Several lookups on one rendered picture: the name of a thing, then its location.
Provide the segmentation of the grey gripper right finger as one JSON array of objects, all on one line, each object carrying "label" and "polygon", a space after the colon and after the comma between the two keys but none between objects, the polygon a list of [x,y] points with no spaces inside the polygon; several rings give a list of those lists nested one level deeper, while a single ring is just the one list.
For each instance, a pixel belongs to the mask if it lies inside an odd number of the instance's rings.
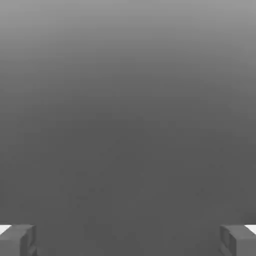
[{"label": "grey gripper right finger", "polygon": [[256,256],[256,224],[221,225],[221,256]]}]

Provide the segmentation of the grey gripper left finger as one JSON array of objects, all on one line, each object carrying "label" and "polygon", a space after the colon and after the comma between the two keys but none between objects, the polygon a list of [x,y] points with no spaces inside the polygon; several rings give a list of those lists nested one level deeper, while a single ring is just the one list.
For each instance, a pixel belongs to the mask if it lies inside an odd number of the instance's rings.
[{"label": "grey gripper left finger", "polygon": [[0,256],[38,256],[37,227],[0,224]]}]

